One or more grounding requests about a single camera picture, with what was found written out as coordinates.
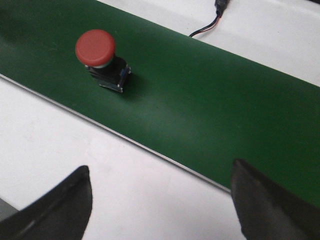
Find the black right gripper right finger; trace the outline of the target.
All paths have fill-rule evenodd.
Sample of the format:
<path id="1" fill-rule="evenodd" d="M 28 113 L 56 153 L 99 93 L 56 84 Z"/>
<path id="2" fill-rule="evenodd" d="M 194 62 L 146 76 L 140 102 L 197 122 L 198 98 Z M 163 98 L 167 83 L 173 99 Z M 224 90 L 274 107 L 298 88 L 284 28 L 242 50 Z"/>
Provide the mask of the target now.
<path id="1" fill-rule="evenodd" d="M 232 164 L 231 198 L 247 240 L 318 240 L 320 210 L 245 160 Z"/>

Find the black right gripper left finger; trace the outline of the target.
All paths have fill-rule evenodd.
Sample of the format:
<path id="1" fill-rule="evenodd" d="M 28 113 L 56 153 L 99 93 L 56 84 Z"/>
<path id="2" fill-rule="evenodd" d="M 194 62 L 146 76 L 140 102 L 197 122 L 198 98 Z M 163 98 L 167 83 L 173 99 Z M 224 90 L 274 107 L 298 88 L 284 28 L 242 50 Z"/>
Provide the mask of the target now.
<path id="1" fill-rule="evenodd" d="M 0 222 L 2 240 L 81 240 L 93 207 L 88 166 L 82 165 L 52 190 Z"/>

